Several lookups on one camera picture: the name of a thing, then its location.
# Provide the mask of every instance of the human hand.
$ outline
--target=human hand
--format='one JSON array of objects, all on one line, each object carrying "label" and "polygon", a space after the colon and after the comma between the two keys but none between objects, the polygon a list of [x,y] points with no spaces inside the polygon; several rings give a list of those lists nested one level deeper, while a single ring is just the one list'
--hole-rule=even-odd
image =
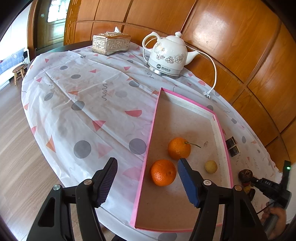
[{"label": "human hand", "polygon": [[281,208],[281,207],[268,207],[264,209],[264,213],[262,214],[262,218],[260,219],[261,223],[263,224],[265,220],[270,216],[270,214],[274,214],[278,216],[278,220],[276,222],[276,225],[271,232],[270,236],[268,237],[269,240],[274,239],[278,236],[280,236],[286,227],[286,222],[287,222],[287,214],[286,210]]}]

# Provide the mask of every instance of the yellow object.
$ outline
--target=yellow object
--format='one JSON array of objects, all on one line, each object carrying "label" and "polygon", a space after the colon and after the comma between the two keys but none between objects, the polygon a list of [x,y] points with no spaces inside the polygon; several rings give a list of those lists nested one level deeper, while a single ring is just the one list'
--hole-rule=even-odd
[{"label": "yellow object", "polygon": [[181,137],[176,137],[168,144],[168,154],[174,160],[187,158],[191,152],[190,144],[186,144],[187,140]]},{"label": "yellow object", "polygon": [[245,192],[246,194],[249,194],[250,191],[251,191],[251,187],[250,187],[250,186],[246,186],[246,187],[244,187],[244,192]]},{"label": "yellow object", "polygon": [[177,171],[171,161],[162,159],[152,164],[150,174],[157,186],[167,186],[175,180]]},{"label": "yellow object", "polygon": [[217,166],[217,163],[213,160],[208,160],[206,163],[205,163],[205,170],[210,173],[210,174],[213,174],[217,171],[218,169],[218,166]]}]

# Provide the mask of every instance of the pink box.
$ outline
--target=pink box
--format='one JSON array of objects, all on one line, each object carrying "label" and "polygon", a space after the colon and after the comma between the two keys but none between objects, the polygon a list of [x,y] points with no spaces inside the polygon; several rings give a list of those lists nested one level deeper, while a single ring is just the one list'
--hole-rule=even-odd
[{"label": "pink box", "polygon": [[[202,147],[191,147],[187,161],[192,169],[218,186],[233,186],[228,151],[216,114],[184,96],[162,88],[130,221],[136,229],[190,232],[195,225],[199,209],[189,202],[178,173],[174,182],[165,187],[156,186],[149,173],[151,165],[159,159],[172,161],[177,169],[177,161],[172,160],[167,152],[169,141],[175,137],[185,138]],[[216,161],[216,173],[206,172],[204,164],[208,160]],[[220,205],[217,225],[222,224],[223,213],[224,206]]]}]

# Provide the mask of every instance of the electric kettle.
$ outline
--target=electric kettle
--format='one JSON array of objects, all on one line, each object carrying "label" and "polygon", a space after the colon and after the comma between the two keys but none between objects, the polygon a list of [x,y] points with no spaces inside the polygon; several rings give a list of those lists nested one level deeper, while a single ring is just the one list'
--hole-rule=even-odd
[{"label": "electric kettle", "polygon": [[[145,42],[151,36],[155,36],[157,42],[153,48],[149,49],[146,48]],[[170,35],[165,38],[161,38],[155,32],[147,35],[142,41],[143,48],[150,52],[146,66],[157,74],[168,75],[172,78],[178,77],[184,65],[189,64],[199,54],[197,51],[187,52],[181,36],[181,32],[176,32],[175,36]]]}]

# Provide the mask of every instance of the tablecloth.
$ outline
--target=tablecloth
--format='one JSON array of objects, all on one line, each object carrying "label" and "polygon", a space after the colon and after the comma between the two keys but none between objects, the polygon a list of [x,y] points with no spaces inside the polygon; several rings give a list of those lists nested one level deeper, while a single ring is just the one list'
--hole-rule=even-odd
[{"label": "tablecloth", "polygon": [[[281,174],[261,141],[219,93],[212,91],[211,98],[205,98],[202,93],[210,86],[185,68],[176,80],[156,75],[144,66],[142,51],[131,43],[125,53],[104,56],[85,47],[41,54],[30,66],[22,82],[25,114],[41,151],[65,187],[91,178],[109,157],[115,157],[118,172],[101,209],[131,229],[133,202],[161,87],[217,114],[225,139],[233,136],[240,150],[230,157],[234,184],[239,184],[237,174],[245,168],[257,178],[280,181]],[[255,210],[266,202],[257,190],[252,201]],[[108,228],[116,232],[112,225]],[[149,240],[190,236],[135,232]]]}]

